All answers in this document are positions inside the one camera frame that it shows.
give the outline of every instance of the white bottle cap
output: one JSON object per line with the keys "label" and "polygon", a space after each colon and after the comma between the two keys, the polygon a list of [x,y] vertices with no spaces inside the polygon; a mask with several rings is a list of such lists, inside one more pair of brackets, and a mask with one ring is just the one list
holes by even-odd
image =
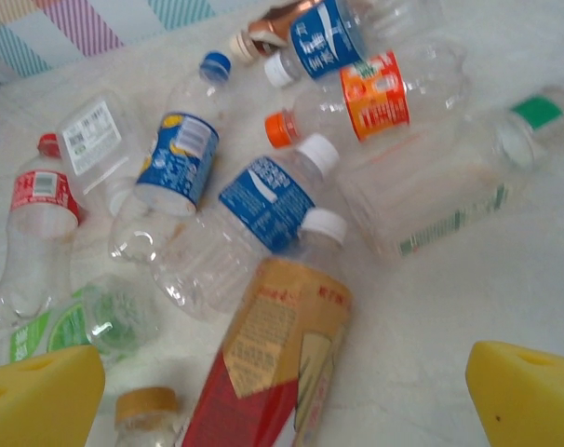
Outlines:
{"label": "white bottle cap", "polygon": [[340,245],[346,236],[346,221],[335,212],[323,208],[311,208],[302,220],[302,231],[321,233],[336,240]]}
{"label": "white bottle cap", "polygon": [[106,187],[106,205],[113,217],[116,217],[123,203],[135,186],[135,179],[124,178],[111,182]]}
{"label": "white bottle cap", "polygon": [[239,31],[237,34],[233,35],[228,42],[228,46],[235,56],[235,59],[244,63],[245,65],[251,65],[257,60],[257,56],[251,54],[250,49],[247,47],[244,38],[244,32]]}
{"label": "white bottle cap", "polygon": [[274,87],[283,88],[294,82],[294,78],[284,68],[281,51],[277,51],[274,56],[271,56],[263,65],[263,69]]}
{"label": "white bottle cap", "polygon": [[297,151],[313,161],[325,179],[340,160],[340,154],[325,137],[314,133],[299,144]]}

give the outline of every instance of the brown bottle cap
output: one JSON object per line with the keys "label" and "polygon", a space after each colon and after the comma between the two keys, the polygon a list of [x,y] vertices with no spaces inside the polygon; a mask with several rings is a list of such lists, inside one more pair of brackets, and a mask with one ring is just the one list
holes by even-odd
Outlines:
{"label": "brown bottle cap", "polygon": [[179,410],[177,395],[172,388],[155,386],[140,388],[121,395],[116,401],[114,424],[130,417],[148,413],[173,412]]}

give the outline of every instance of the empty plastic bottle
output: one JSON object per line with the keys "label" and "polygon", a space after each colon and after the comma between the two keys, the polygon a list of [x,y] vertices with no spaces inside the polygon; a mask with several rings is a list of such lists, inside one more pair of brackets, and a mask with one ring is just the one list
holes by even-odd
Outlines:
{"label": "empty plastic bottle", "polygon": [[196,318],[233,311],[257,263],[295,238],[338,159],[317,134],[295,151],[256,158],[160,252],[158,287]]}
{"label": "empty plastic bottle", "polygon": [[116,402],[115,447],[173,447],[179,419],[179,403],[171,388],[129,391]]}
{"label": "empty plastic bottle", "polygon": [[345,233],[310,209],[299,240],[259,264],[177,447],[313,445],[353,305]]}
{"label": "empty plastic bottle", "polygon": [[134,354],[158,334],[154,300],[146,284],[115,275],[91,280],[71,302],[1,338],[0,366],[76,345],[97,347],[104,368]]}
{"label": "empty plastic bottle", "polygon": [[151,143],[133,102],[104,90],[63,119],[57,134],[77,203],[90,214],[116,216]]}
{"label": "empty plastic bottle", "polygon": [[386,51],[441,20],[439,0],[324,0],[290,27],[291,45],[264,65],[273,86],[318,79]]}
{"label": "empty plastic bottle", "polygon": [[18,327],[69,298],[69,264],[79,209],[54,134],[23,165],[7,220],[7,260],[0,282],[0,329]]}
{"label": "empty plastic bottle", "polygon": [[156,252],[195,214],[230,114],[230,61],[210,52],[177,85],[157,132],[155,149],[114,220],[114,259],[150,263]]}
{"label": "empty plastic bottle", "polygon": [[564,149],[564,82],[467,118],[452,145],[442,143],[445,131],[423,132],[342,177],[351,212],[387,260],[410,256],[520,199],[531,173]]}
{"label": "empty plastic bottle", "polygon": [[292,109],[269,116],[268,138],[277,148],[318,132],[354,150],[389,129],[434,124],[459,113],[468,98],[463,61],[461,47],[436,40],[349,65],[307,88]]}

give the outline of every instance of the plaid fabric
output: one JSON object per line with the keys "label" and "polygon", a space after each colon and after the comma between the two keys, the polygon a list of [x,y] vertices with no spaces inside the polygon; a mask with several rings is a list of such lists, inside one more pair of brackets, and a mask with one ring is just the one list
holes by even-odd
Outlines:
{"label": "plaid fabric", "polygon": [[256,0],[0,0],[0,82],[35,75]]}

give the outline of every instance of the red bottle cap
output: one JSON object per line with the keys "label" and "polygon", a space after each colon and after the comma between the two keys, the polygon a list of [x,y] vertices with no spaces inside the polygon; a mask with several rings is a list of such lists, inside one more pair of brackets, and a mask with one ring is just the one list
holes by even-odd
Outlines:
{"label": "red bottle cap", "polygon": [[38,141],[38,152],[43,156],[60,158],[59,143],[56,133],[45,133]]}

